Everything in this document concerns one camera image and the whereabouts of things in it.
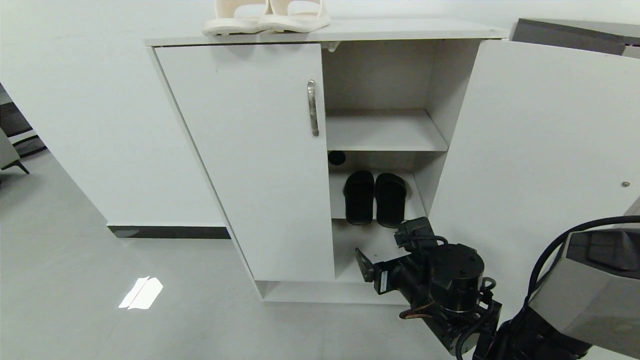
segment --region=closed cabinet door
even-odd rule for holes
[[[480,45],[430,217],[484,257],[505,316],[554,238],[640,195],[639,99],[637,59]]]
[[[334,279],[320,45],[156,53],[253,277]]]

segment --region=white shoe cabinet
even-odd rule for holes
[[[378,19],[146,44],[264,300],[405,303],[356,265],[355,247],[404,253],[393,230],[344,219],[347,176],[370,170],[403,177],[405,217],[477,249],[517,306],[546,244],[639,195],[640,60],[506,36]]]

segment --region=baseboard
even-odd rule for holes
[[[107,225],[118,238],[231,239],[224,226],[122,226]]]

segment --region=metal door handle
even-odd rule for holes
[[[318,129],[318,114],[316,111],[316,82],[309,80],[307,83],[307,97],[309,99],[309,117],[311,118],[311,133],[314,136],[320,135]]]

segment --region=gray floor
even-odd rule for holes
[[[2,360],[452,359],[403,307],[261,302],[228,240],[115,238],[51,154],[25,164],[0,172]],[[146,276],[151,308],[119,309]]]

